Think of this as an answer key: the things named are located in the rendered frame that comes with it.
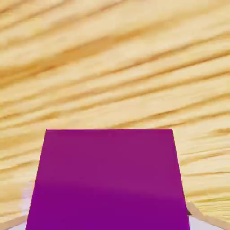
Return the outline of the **small purple cube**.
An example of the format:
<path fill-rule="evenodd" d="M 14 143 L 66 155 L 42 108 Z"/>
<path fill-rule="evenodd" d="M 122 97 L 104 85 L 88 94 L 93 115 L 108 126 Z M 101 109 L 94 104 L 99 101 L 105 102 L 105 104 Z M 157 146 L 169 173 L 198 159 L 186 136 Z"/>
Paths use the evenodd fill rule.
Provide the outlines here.
<path fill-rule="evenodd" d="M 26 230 L 190 230 L 172 130 L 47 130 Z"/>

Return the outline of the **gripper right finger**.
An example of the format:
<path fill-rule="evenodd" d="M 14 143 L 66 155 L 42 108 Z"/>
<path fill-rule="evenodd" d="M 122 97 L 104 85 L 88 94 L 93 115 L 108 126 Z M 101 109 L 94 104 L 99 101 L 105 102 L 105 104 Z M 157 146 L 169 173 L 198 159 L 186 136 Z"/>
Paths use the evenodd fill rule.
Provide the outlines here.
<path fill-rule="evenodd" d="M 230 230 L 230 223 L 202 214 L 192 202 L 186 207 L 190 230 Z"/>

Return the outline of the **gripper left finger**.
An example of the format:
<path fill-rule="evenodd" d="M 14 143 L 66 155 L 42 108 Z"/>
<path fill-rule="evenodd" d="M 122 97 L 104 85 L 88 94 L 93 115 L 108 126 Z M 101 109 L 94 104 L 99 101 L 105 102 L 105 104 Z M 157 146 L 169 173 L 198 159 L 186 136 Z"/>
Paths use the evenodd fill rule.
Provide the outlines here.
<path fill-rule="evenodd" d="M 0 230 L 26 230 L 27 215 L 0 223 Z"/>

